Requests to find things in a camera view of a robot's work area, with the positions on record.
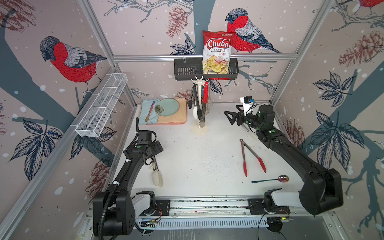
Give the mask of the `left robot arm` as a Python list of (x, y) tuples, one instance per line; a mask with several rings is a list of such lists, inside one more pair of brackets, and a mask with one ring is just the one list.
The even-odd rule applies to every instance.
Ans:
[(136, 119), (136, 135), (123, 151), (125, 162), (113, 182), (104, 192), (97, 193), (93, 199), (94, 236), (102, 240), (109, 236), (112, 240), (118, 236), (131, 234), (133, 229), (140, 232), (137, 217), (146, 212), (156, 211), (155, 194), (143, 191), (131, 195), (133, 185), (143, 166), (155, 163), (156, 155), (163, 151), (153, 131), (140, 130)]

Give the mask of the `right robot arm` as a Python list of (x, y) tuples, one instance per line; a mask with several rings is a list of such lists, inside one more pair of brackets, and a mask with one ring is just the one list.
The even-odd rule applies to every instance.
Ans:
[(304, 185), (299, 191), (273, 189), (265, 192), (266, 211), (278, 207), (303, 208), (316, 216), (344, 204), (342, 178), (335, 169), (326, 169), (304, 155), (274, 126), (275, 112), (271, 105), (261, 105), (256, 114), (244, 106), (236, 106), (239, 112), (225, 111), (231, 125), (246, 124), (261, 143), (282, 157), (301, 177)]

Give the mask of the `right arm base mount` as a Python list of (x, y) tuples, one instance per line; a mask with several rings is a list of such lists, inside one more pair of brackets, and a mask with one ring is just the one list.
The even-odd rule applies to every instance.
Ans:
[(276, 206), (274, 202), (260, 198), (248, 199), (248, 207), (251, 215), (289, 215), (291, 213), (289, 207)]

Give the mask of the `thin red handled tongs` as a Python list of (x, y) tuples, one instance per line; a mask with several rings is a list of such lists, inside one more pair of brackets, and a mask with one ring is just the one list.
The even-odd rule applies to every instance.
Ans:
[(201, 108), (201, 118), (199, 121), (199, 127), (204, 128), (206, 124), (205, 120), (205, 114), (206, 114), (206, 108), (207, 108), (207, 102), (208, 102), (208, 92), (209, 92), (209, 83), (205, 82), (204, 85), (204, 94), (203, 94), (203, 103)]

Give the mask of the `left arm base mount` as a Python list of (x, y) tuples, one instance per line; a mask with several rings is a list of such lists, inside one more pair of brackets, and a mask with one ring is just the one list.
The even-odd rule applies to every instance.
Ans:
[(140, 217), (160, 217), (169, 216), (171, 208), (170, 200), (156, 200), (156, 203), (150, 206), (149, 210), (145, 210)]

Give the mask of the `black steel tongs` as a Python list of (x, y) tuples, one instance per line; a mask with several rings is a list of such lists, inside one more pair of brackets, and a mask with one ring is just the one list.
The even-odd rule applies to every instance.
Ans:
[(200, 119), (201, 118), (201, 107), (200, 107), (200, 103), (199, 103), (199, 96), (198, 96), (196, 84), (193, 84), (193, 87), (191, 90), (191, 95), (190, 95), (190, 100), (188, 102), (189, 109), (192, 109), (194, 106), (197, 106), (199, 108), (198, 119)]

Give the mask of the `all steel slotted tongs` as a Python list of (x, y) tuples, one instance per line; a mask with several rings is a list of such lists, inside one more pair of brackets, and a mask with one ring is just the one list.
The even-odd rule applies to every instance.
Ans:
[(212, 106), (213, 106), (213, 102), (212, 102), (212, 91), (211, 91), (211, 89), (209, 89), (209, 92), (208, 92), (208, 102), (207, 102), (207, 107), (208, 107), (208, 109), (209, 109), (208, 111), (211, 110)]

